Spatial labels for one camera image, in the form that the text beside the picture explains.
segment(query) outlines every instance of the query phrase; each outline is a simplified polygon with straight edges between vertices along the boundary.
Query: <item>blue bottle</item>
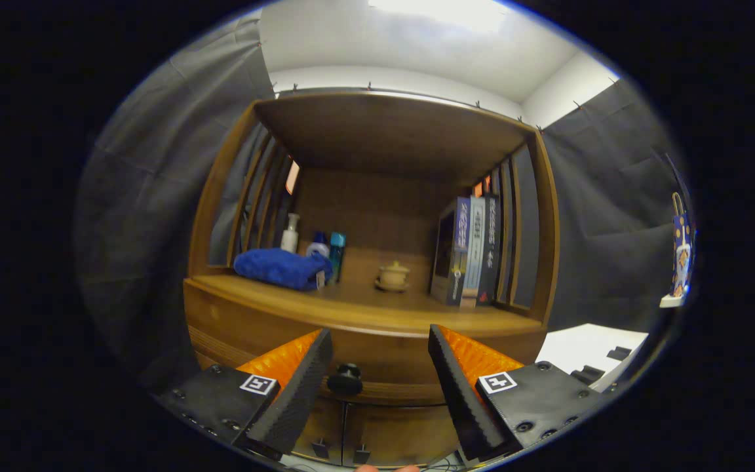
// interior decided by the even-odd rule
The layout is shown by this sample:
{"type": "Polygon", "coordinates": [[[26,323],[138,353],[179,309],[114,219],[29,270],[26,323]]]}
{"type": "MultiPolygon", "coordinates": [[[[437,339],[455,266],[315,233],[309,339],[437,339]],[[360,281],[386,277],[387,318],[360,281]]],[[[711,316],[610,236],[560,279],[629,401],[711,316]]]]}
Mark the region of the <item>blue bottle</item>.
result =
{"type": "Polygon", "coordinates": [[[330,265],[334,269],[333,275],[328,281],[328,285],[332,286],[339,282],[339,271],[342,269],[342,254],[345,250],[345,234],[343,233],[331,233],[330,234],[330,265]]]}

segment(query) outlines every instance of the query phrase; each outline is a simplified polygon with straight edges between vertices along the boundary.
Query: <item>book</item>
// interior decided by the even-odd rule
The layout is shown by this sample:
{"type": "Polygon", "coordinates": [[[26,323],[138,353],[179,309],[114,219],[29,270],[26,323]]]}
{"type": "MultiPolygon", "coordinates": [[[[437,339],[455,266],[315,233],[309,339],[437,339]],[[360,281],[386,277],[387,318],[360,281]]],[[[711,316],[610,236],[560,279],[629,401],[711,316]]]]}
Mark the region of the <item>book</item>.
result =
{"type": "Polygon", "coordinates": [[[459,305],[465,286],[470,243],[471,200],[458,197],[438,216],[431,296],[459,305]]]}
{"type": "Polygon", "coordinates": [[[482,255],[480,289],[477,305],[491,305],[497,290],[497,273],[500,270],[500,200],[485,196],[485,249],[482,255]]]}
{"type": "Polygon", "coordinates": [[[480,290],[482,274],[482,255],[485,252],[485,214],[484,198],[471,197],[470,236],[468,240],[468,263],[465,270],[465,284],[462,287],[460,307],[476,307],[476,297],[480,290]]]}

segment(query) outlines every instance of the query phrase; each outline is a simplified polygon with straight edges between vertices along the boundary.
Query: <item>book spine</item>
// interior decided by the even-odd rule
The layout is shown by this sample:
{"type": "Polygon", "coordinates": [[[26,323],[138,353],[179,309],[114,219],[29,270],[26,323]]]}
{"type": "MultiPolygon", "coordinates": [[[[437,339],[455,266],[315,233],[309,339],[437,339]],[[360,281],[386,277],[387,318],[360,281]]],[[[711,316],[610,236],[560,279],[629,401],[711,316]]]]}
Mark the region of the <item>book spine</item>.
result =
{"type": "Polygon", "coordinates": [[[491,305],[497,286],[497,271],[500,268],[500,215],[495,197],[485,197],[485,252],[482,255],[480,290],[477,305],[491,305]]]}
{"type": "Polygon", "coordinates": [[[462,288],[465,284],[468,245],[471,236],[471,200],[466,197],[456,198],[453,250],[450,258],[450,276],[447,286],[447,305],[459,305],[462,300],[462,288]]]}
{"type": "Polygon", "coordinates": [[[485,251],[485,200],[471,198],[471,228],[468,242],[468,268],[465,272],[465,286],[460,305],[474,307],[480,289],[482,274],[482,254],[485,251]]]}

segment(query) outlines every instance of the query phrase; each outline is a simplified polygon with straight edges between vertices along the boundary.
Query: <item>cable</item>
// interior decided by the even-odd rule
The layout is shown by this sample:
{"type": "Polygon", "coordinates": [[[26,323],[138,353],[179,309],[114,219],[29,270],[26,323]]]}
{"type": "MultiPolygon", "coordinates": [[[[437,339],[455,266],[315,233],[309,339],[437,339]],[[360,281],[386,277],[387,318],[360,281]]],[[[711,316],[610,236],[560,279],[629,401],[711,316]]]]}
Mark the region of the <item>cable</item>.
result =
{"type": "Polygon", "coordinates": [[[317,472],[316,469],[314,469],[313,467],[311,467],[309,465],[306,465],[304,463],[294,463],[293,465],[288,465],[287,468],[291,469],[291,470],[298,470],[299,472],[303,472],[303,470],[296,469],[297,466],[307,467],[308,469],[313,470],[313,472],[317,472]]]}
{"type": "Polygon", "coordinates": [[[422,469],[421,472],[426,472],[427,470],[444,470],[445,472],[458,472],[461,470],[461,466],[458,463],[450,463],[450,457],[445,457],[444,460],[447,461],[447,464],[440,464],[440,465],[434,465],[432,467],[427,467],[425,469],[422,469]]]}

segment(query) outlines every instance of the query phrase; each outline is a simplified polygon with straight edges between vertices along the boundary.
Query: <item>screw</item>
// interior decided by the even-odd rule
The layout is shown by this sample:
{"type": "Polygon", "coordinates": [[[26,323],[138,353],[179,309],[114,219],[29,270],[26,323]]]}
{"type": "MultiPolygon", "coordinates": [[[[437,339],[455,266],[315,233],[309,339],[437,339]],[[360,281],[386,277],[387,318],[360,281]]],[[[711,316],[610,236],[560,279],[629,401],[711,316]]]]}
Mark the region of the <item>screw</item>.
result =
{"type": "Polygon", "coordinates": [[[226,427],[231,428],[234,431],[240,431],[241,427],[239,424],[237,424],[234,420],[223,420],[223,424],[225,424],[226,427]]]}

